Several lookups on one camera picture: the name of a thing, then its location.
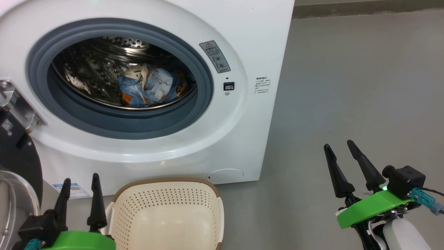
door hinge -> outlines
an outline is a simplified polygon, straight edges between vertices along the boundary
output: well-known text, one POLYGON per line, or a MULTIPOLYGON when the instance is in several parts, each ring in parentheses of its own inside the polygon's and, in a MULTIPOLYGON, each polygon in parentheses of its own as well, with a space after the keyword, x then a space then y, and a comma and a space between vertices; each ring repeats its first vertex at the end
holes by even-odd
POLYGON ((28 103, 11 80, 0 80, 0 109, 9 111, 30 133, 38 125, 46 122, 28 103))

crumpled garment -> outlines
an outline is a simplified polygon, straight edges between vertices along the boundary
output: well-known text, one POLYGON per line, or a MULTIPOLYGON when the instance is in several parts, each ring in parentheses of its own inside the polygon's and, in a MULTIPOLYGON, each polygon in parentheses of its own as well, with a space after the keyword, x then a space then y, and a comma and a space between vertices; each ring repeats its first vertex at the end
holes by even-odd
POLYGON ((148 64, 129 67, 117 80, 124 101, 137 108, 171 101, 178 97, 178 86, 185 84, 176 73, 148 64))

gray floor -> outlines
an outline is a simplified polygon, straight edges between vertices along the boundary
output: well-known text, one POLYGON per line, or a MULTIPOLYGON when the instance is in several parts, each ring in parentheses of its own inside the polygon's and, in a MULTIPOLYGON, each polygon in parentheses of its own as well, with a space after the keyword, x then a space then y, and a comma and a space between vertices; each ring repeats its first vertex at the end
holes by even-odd
MULTIPOLYGON (((325 143, 359 197, 368 191, 348 139, 379 170, 412 165, 427 187, 444 190, 443 23, 442 11, 292 22, 261 180, 218 186, 223 249, 362 249, 336 222, 343 201, 334 197, 325 143)), ((43 209, 56 196, 45 186, 43 209)), ((90 204, 69 201, 71 229, 87 230, 90 204)), ((421 207, 406 218, 442 249, 444 216, 421 207)))

qr code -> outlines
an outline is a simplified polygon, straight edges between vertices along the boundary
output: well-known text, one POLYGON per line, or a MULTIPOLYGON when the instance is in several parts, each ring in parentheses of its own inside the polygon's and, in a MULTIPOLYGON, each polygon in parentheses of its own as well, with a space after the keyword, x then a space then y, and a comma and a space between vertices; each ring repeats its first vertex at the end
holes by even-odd
POLYGON ((10 132, 11 129, 14 127, 14 124, 12 124, 8 119, 6 119, 2 125, 2 127, 4 129, 6 129, 6 131, 10 132))

beige plastic basket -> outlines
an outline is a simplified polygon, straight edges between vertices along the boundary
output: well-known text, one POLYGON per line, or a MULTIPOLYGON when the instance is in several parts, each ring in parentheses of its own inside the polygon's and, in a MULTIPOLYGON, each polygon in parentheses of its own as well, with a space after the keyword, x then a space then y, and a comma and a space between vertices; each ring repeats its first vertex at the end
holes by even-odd
POLYGON ((220 250, 224 210, 210 182, 194 178, 136 181, 106 208, 117 250, 220 250))

